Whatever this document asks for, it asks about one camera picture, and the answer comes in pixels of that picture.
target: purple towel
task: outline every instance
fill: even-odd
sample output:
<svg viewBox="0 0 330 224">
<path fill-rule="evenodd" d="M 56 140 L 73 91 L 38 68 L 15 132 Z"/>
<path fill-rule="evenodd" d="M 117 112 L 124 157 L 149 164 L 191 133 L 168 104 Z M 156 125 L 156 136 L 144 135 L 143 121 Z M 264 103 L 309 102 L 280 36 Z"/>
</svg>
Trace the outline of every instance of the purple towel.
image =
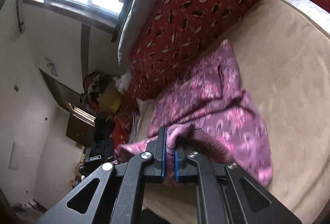
<svg viewBox="0 0 330 224">
<path fill-rule="evenodd" d="M 265 124 L 247 91 L 240 87 L 237 61 L 227 40 L 162 94 L 156 101 L 147 134 L 150 139 L 120 145 L 116 149 L 117 159 L 125 162 L 145 151 L 147 143 L 156 139 L 160 126 L 169 127 L 168 182 L 174 178 L 178 137 L 213 161 L 236 161 L 263 186 L 272 178 Z"/>
</svg>

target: triangular cutout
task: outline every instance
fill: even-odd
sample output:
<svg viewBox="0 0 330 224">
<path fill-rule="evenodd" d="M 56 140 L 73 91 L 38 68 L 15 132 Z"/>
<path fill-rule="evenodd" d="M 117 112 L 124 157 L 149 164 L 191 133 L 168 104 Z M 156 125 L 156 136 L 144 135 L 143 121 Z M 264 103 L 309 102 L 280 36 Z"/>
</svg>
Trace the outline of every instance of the triangular cutout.
<svg viewBox="0 0 330 224">
<path fill-rule="evenodd" d="M 252 212 L 259 212 L 270 206 L 270 201 L 250 181 L 241 178 L 240 183 Z"/>
<path fill-rule="evenodd" d="M 72 197 L 70 201 L 67 202 L 67 207 L 81 214 L 86 213 L 99 183 L 100 179 L 94 178 L 80 192 Z"/>
</svg>

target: bed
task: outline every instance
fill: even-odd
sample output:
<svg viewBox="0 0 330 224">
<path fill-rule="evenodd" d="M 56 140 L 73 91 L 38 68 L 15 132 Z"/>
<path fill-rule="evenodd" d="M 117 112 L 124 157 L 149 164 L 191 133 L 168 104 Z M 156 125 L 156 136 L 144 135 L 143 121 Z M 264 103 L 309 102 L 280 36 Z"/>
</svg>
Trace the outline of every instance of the bed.
<svg viewBox="0 0 330 224">
<path fill-rule="evenodd" d="M 301 11 L 304 1 L 261 0 L 201 57 L 229 39 L 243 87 L 266 122 L 273 162 L 267 189 L 311 224 L 328 213 L 330 198 L 330 36 L 322 20 Z M 146 139 L 153 110 L 154 102 L 136 141 Z M 197 223 L 193 186 L 149 184 L 144 205 L 172 224 Z"/>
</svg>

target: window sill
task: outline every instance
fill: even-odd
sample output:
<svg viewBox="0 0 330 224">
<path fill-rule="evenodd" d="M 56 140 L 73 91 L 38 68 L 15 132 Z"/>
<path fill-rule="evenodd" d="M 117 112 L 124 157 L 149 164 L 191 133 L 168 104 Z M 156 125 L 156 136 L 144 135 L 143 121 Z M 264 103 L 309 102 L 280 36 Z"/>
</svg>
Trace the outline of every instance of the window sill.
<svg viewBox="0 0 330 224">
<path fill-rule="evenodd" d="M 50 1 L 45 3 L 44 0 L 23 0 L 23 3 L 59 13 L 61 15 L 80 21 L 84 24 L 96 27 L 109 34 L 113 34 L 114 28 L 116 26 L 114 19 L 105 19 L 90 10 L 71 7 L 58 2 Z"/>
</svg>

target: silver screw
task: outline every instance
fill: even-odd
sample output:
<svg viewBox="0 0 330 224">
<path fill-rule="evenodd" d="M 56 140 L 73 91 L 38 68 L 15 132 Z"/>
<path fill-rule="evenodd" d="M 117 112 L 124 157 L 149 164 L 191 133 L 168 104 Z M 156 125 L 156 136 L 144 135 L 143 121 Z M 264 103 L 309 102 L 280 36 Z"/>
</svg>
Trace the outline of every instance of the silver screw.
<svg viewBox="0 0 330 224">
<path fill-rule="evenodd" d="M 189 157 L 193 158 L 193 159 L 197 158 L 198 156 L 199 156 L 199 154 L 196 151 L 193 151 L 192 153 L 189 154 Z"/>
<path fill-rule="evenodd" d="M 237 163 L 232 162 L 231 164 L 227 165 L 229 169 L 236 169 L 238 167 Z"/>
<path fill-rule="evenodd" d="M 109 171 L 112 169 L 113 164 L 111 162 L 106 162 L 105 164 L 102 164 L 102 169 L 104 171 Z"/>
<path fill-rule="evenodd" d="M 142 157 L 143 159 L 149 159 L 149 158 L 151 158 L 151 153 L 148 152 L 148 151 L 143 152 L 143 153 L 141 154 L 141 157 Z"/>
</svg>

